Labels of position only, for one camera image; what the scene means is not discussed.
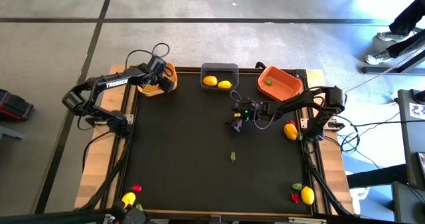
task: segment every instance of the gray floor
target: gray floor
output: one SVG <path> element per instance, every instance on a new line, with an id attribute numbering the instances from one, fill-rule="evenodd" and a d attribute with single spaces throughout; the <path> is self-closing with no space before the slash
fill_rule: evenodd
<path id="1" fill-rule="evenodd" d="M 412 0 L 111 0 L 107 17 L 243 17 L 393 19 Z M 104 0 L 0 0 L 0 17 L 99 16 Z M 24 132 L 23 141 L 0 142 L 0 215 L 30 213 L 61 128 L 63 94 L 75 85 L 95 24 L 0 23 L 0 88 L 35 105 L 29 121 L 0 125 Z M 348 89 L 371 75 L 359 73 L 363 56 L 385 48 L 373 36 L 386 27 L 308 24 L 104 24 L 88 76 L 123 63 L 133 49 L 170 44 L 177 66 L 261 60 L 280 68 L 319 68 L 328 85 Z M 135 55 L 131 62 L 146 60 Z M 383 76 L 349 93 L 349 101 L 385 103 L 399 88 L 421 88 L 423 76 Z M 66 143 L 47 211 L 71 210 L 90 132 Z"/>

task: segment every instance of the sneaker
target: sneaker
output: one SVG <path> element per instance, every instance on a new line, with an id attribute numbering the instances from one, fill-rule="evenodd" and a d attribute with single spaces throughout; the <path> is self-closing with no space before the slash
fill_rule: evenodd
<path id="1" fill-rule="evenodd" d="M 367 55 L 365 57 L 365 61 L 371 65 L 376 65 L 381 62 L 389 62 L 390 60 L 391 60 L 391 56 L 387 50 L 381 51 L 373 55 Z"/>
<path id="2" fill-rule="evenodd" d="M 400 41 L 406 40 L 407 37 L 408 37 L 408 35 L 396 35 L 396 34 L 393 34 L 390 31 L 388 31 L 388 32 L 379 32 L 379 33 L 377 33 L 377 37 L 378 37 L 378 39 L 380 39 L 382 41 L 396 41 L 396 42 L 400 42 Z"/>

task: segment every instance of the black tabletop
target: black tabletop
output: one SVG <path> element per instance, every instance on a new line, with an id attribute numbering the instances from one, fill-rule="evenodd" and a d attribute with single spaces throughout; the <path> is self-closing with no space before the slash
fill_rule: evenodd
<path id="1" fill-rule="evenodd" d="M 257 79 L 240 74 L 240 95 L 268 100 Z M 300 143 L 283 135 L 296 113 L 267 130 L 247 122 L 236 133 L 225 124 L 229 93 L 205 92 L 199 80 L 179 74 L 172 93 L 139 95 L 123 191 L 142 185 L 136 200 L 144 209 L 310 215 L 310 206 L 290 200 L 291 185 L 307 180 Z"/>

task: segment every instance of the green vegetable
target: green vegetable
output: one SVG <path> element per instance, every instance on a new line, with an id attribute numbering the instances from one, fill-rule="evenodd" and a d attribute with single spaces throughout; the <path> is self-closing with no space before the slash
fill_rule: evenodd
<path id="1" fill-rule="evenodd" d="M 295 183 L 295 184 L 292 184 L 292 188 L 299 191 L 299 190 L 303 189 L 303 185 L 300 184 L 300 183 Z"/>
<path id="2" fill-rule="evenodd" d="M 140 211 L 143 211 L 143 208 L 141 207 L 141 204 L 138 203 L 135 205 L 135 208 L 139 209 Z"/>
<path id="3" fill-rule="evenodd" d="M 235 152 L 231 152 L 231 153 L 230 153 L 230 160 L 231 160 L 232 162 L 236 161 L 236 153 L 235 153 Z"/>

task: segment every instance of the jeans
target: jeans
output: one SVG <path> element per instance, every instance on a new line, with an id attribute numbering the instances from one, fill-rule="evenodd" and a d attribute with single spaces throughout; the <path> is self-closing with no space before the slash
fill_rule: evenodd
<path id="1" fill-rule="evenodd" d="M 396 35 L 408 35 L 416 26 L 417 22 L 425 15 L 425 6 L 421 0 L 415 0 L 410 4 L 390 25 L 390 31 Z M 425 44 L 425 30 L 414 36 L 391 45 L 387 48 L 391 58 L 396 58 L 410 51 L 419 49 Z"/>

